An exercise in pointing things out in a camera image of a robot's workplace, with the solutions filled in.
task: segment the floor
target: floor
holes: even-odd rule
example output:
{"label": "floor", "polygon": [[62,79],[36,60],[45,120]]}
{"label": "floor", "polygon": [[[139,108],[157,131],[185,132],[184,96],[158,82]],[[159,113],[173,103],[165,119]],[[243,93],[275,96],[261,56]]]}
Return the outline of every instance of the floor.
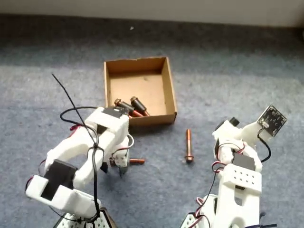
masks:
{"label": "floor", "polygon": [[[103,105],[103,61],[168,56],[178,115],[174,125],[134,133],[132,157],[147,158],[121,179],[98,174],[98,197],[120,228],[179,228],[207,194],[211,133],[235,116],[244,126],[273,104],[287,118],[263,166],[264,224],[302,227],[304,42],[293,29],[58,17],[0,17],[0,221],[2,227],[52,227],[47,206],[28,199],[25,182],[69,135],[59,114],[71,104]],[[184,162],[192,130],[195,163]],[[262,158],[266,148],[258,144]],[[80,165],[84,158],[72,162]],[[213,193],[217,192],[217,182]],[[93,193],[93,185],[85,191]]]}

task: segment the copper bolt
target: copper bolt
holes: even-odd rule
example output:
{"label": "copper bolt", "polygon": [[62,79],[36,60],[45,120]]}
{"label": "copper bolt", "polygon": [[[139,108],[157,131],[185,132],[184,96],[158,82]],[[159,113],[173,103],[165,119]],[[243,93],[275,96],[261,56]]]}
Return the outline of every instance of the copper bolt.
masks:
{"label": "copper bolt", "polygon": [[[142,165],[144,164],[146,160],[143,158],[130,158],[130,164],[139,164]],[[110,165],[111,166],[116,166],[115,162],[113,159],[110,159]]]}
{"label": "copper bolt", "polygon": [[150,114],[147,112],[147,108],[143,105],[143,103],[136,97],[131,97],[131,105],[140,113],[145,116],[149,116]]}
{"label": "copper bolt", "polygon": [[186,162],[191,163],[194,160],[192,155],[192,143],[191,143],[191,130],[187,129],[186,131],[186,138],[187,138],[187,154],[185,156]]}
{"label": "copper bolt", "polygon": [[116,106],[119,106],[119,107],[127,108],[127,109],[129,110],[130,114],[133,115],[133,116],[137,116],[137,117],[143,116],[143,115],[140,114],[138,111],[136,111],[136,110],[134,109],[134,107],[132,107],[132,106],[129,105],[128,103],[122,101],[121,99],[116,99],[116,100],[114,101],[114,104],[115,104]]}
{"label": "copper bolt", "polygon": [[147,111],[144,111],[144,112],[143,112],[143,115],[145,115],[145,116],[150,116],[150,114],[149,114]]}

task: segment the black cable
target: black cable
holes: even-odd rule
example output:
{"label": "black cable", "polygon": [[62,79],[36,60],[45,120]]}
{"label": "black cable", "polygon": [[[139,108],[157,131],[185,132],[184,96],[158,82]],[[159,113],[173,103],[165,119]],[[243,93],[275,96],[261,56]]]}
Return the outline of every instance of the black cable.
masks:
{"label": "black cable", "polygon": [[[78,112],[78,109],[81,109],[81,108],[96,108],[96,107],[86,106],[86,107],[78,107],[78,108],[76,108],[76,106],[74,105],[74,102],[72,101],[72,99],[71,99],[70,95],[68,94],[67,90],[65,89],[65,87],[60,83],[60,81],[55,77],[54,74],[52,74],[52,76],[55,78],[55,80],[56,80],[56,81],[60,84],[60,86],[63,88],[63,90],[65,91],[65,93],[66,93],[66,95],[67,95],[67,97],[68,97],[68,99],[70,100],[70,102],[71,102],[71,104],[72,104],[72,106],[73,106],[73,108],[67,109],[67,110],[65,110],[64,112],[62,112],[62,113],[60,114],[60,119],[63,120],[63,121],[65,121],[65,122],[68,122],[68,123],[72,123],[72,124],[76,124],[76,125],[80,125],[80,126],[85,127],[86,130],[87,130],[87,132],[88,132],[88,134],[90,135],[90,137],[91,137],[93,143],[94,143],[93,147],[89,148],[89,150],[92,149],[92,148],[94,149],[94,150],[93,150],[93,153],[92,153],[92,163],[93,163],[93,170],[94,170],[94,203],[95,203],[95,207],[96,207],[96,214],[95,214],[95,216],[93,216],[92,218],[88,219],[88,222],[89,222],[89,223],[92,223],[92,224],[93,224],[93,227],[95,227],[94,221],[96,221],[97,218],[100,217],[99,205],[98,205],[98,201],[97,201],[97,168],[96,168],[96,163],[95,163],[95,154],[96,154],[97,149],[102,150],[103,153],[105,153],[105,151],[104,151],[102,148],[100,148],[100,147],[98,146],[98,144],[99,144],[99,137],[98,137],[98,134],[97,134],[96,130],[95,130],[94,128],[90,127],[90,126],[87,126],[87,125],[85,124],[85,122],[84,122],[84,120],[82,119],[80,113]],[[82,123],[78,123],[78,122],[75,122],[75,121],[72,121],[72,120],[68,120],[68,119],[63,118],[63,115],[64,115],[65,113],[67,113],[67,112],[69,112],[69,111],[72,111],[72,110],[75,110],[75,111],[77,112],[77,115],[79,116],[79,118],[80,118],[80,120],[81,120]],[[94,134],[95,134],[95,136],[96,136],[96,142],[95,142],[93,136],[90,134],[89,129],[90,129],[91,131],[94,132]]]}
{"label": "black cable", "polygon": [[87,130],[87,132],[89,133],[89,135],[90,135],[92,141],[95,143],[94,138],[93,138],[92,135],[90,134],[88,127],[86,126],[84,120],[82,119],[80,113],[78,112],[78,110],[77,110],[77,108],[76,108],[74,102],[72,101],[70,95],[68,94],[66,88],[61,84],[61,82],[56,78],[56,76],[55,76],[54,74],[52,74],[52,76],[55,78],[55,80],[59,83],[59,85],[60,85],[60,86],[63,88],[63,90],[65,91],[65,93],[66,93],[68,99],[70,100],[72,106],[74,107],[75,111],[77,112],[77,114],[78,114],[78,116],[79,116],[79,118],[80,118],[80,120],[81,120],[83,126],[86,128],[86,130]]}
{"label": "black cable", "polygon": [[210,224],[210,220],[209,218],[206,216],[206,215],[201,215],[202,217],[205,217],[207,219],[207,222],[208,222],[208,226],[209,228],[211,228],[211,224]]}
{"label": "black cable", "polygon": [[97,218],[100,216],[99,214],[99,205],[97,201],[97,167],[96,167],[96,162],[95,162],[95,154],[97,152],[97,149],[100,149],[103,152],[103,156],[105,154],[105,151],[101,147],[94,147],[93,153],[92,153],[92,164],[93,164],[93,171],[94,171],[94,203],[96,207],[96,216]]}
{"label": "black cable", "polygon": [[58,216],[62,217],[63,219],[66,219],[66,220],[69,220],[69,221],[72,221],[72,222],[79,222],[79,223],[82,222],[81,218],[78,219],[78,220],[73,220],[73,219],[69,219],[69,218],[67,219],[66,217],[64,217],[63,215],[60,215],[57,211],[55,211],[51,206],[49,206],[49,208],[51,208],[51,210],[52,210],[54,213],[56,213]]}
{"label": "black cable", "polygon": [[265,147],[268,149],[268,155],[267,157],[265,157],[263,160],[261,160],[261,162],[266,162],[270,157],[271,157],[271,149],[268,146],[268,144],[260,137],[260,134],[262,132],[263,128],[261,129],[261,131],[257,134],[257,138],[262,142],[262,144],[265,145]]}
{"label": "black cable", "polygon": [[214,185],[216,176],[217,176],[217,172],[214,173],[212,184],[210,185],[210,188],[209,188],[209,191],[208,191],[208,194],[207,194],[206,199],[204,200],[204,202],[203,202],[202,205],[200,206],[201,208],[205,205],[205,203],[206,203],[206,201],[207,201],[207,199],[208,199],[208,197],[209,197],[209,195],[210,195],[210,193],[211,193],[211,190],[212,190],[212,188],[213,188],[213,185]]}
{"label": "black cable", "polygon": [[92,108],[92,109],[96,109],[97,107],[93,107],[93,106],[81,106],[81,107],[76,107],[76,108],[69,108],[69,109],[66,109],[64,110],[61,114],[60,114],[60,119],[64,122],[67,122],[67,123],[71,123],[71,124],[75,124],[75,125],[79,125],[79,126],[82,126],[82,127],[86,127],[88,129],[90,129],[92,132],[94,132],[96,138],[98,139],[98,134],[96,133],[95,129],[90,127],[90,126],[87,126],[87,125],[83,125],[82,123],[79,123],[77,121],[73,121],[73,120],[69,120],[69,119],[66,119],[63,117],[64,114],[70,112],[70,111],[73,111],[73,110],[77,110],[77,109],[88,109],[88,108]]}

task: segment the white wall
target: white wall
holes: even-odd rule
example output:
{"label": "white wall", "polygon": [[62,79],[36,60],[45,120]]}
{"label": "white wall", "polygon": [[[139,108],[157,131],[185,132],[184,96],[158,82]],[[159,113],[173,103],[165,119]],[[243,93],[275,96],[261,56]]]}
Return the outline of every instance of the white wall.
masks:
{"label": "white wall", "polygon": [[304,0],[0,0],[0,13],[304,27]]}

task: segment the open cardboard box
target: open cardboard box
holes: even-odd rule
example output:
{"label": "open cardboard box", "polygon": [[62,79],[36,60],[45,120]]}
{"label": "open cardboard box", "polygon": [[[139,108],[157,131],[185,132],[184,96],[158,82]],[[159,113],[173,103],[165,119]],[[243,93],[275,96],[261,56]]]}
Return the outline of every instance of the open cardboard box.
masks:
{"label": "open cardboard box", "polygon": [[104,63],[105,106],[132,96],[147,107],[150,116],[130,119],[131,126],[171,124],[177,110],[167,57],[120,59]]}

